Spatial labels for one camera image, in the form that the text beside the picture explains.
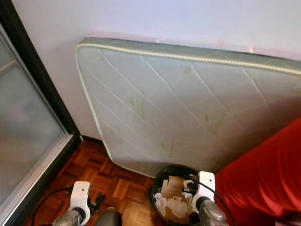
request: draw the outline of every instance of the black trash can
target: black trash can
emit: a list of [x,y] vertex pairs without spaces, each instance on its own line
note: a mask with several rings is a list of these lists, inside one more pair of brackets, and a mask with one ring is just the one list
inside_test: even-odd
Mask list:
[[[158,210],[155,202],[156,199],[154,198],[154,195],[158,192],[158,189],[162,187],[163,185],[163,181],[165,179],[168,179],[169,176],[178,176],[178,177],[183,177],[185,175],[189,175],[189,174],[194,174],[197,175],[198,171],[189,168],[187,166],[182,166],[182,165],[170,165],[166,168],[164,168],[163,170],[161,170],[155,180],[154,183],[152,184],[152,186],[150,187],[150,192],[149,192],[149,199],[150,199],[150,203],[151,205],[155,208],[155,210],[157,211],[157,213],[165,220],[165,222],[167,222],[169,225],[173,225],[173,226],[178,226],[181,224],[177,224],[177,223],[173,223],[171,220],[167,220]],[[198,226],[199,225],[199,219],[196,219],[195,222],[192,222],[190,225],[193,226]]]

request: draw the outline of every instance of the wall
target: wall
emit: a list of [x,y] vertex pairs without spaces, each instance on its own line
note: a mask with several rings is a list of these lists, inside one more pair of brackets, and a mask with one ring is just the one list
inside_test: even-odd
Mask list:
[[13,0],[81,133],[100,138],[75,65],[94,31],[301,59],[301,2],[290,0]]

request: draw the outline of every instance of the red cloth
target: red cloth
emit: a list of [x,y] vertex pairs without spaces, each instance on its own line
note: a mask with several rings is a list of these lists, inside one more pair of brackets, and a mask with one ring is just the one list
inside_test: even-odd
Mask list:
[[216,191],[239,226],[275,225],[277,218],[301,211],[301,119],[224,168]]

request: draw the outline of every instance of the wooden floor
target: wooden floor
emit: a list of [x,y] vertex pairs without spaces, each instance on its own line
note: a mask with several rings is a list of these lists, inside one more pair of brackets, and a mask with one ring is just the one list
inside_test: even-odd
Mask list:
[[[94,225],[107,207],[115,207],[122,213],[124,226],[165,225],[148,199],[148,189],[153,179],[115,165],[107,156],[104,146],[83,142],[45,195],[53,190],[71,186],[77,180],[91,183],[92,201],[100,193],[106,195],[101,209],[86,225]],[[50,225],[67,211],[69,205],[70,194],[65,192],[54,194],[38,210],[34,225]],[[30,225],[30,218],[31,215],[25,225]]]

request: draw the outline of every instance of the black cable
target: black cable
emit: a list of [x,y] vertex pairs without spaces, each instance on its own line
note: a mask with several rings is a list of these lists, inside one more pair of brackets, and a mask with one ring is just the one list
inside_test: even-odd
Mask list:
[[235,220],[234,215],[233,215],[232,211],[230,210],[229,206],[226,204],[226,202],[222,199],[222,197],[215,190],[208,187],[207,185],[204,185],[202,182],[199,182],[194,178],[189,177],[189,179],[192,180],[194,183],[198,183],[199,185],[202,185],[203,187],[205,187],[208,190],[210,190],[211,192],[213,192],[216,195],[216,197],[218,197],[218,199],[222,202],[222,204],[226,207],[226,209],[227,209],[228,213],[230,214],[230,217],[233,221],[234,226],[237,226],[236,220]]
[[61,189],[57,189],[57,190],[54,190],[53,192],[51,192],[49,195],[47,195],[39,204],[38,206],[36,207],[36,209],[34,210],[33,214],[32,214],[32,223],[31,223],[31,226],[34,226],[34,218],[36,217],[36,214],[37,214],[37,211],[38,209],[41,207],[41,205],[50,197],[52,196],[53,194],[57,193],[57,192],[61,192],[61,191],[66,191],[68,193],[72,193],[72,189],[73,189],[73,186],[70,186],[70,187],[66,187],[66,188],[61,188]]

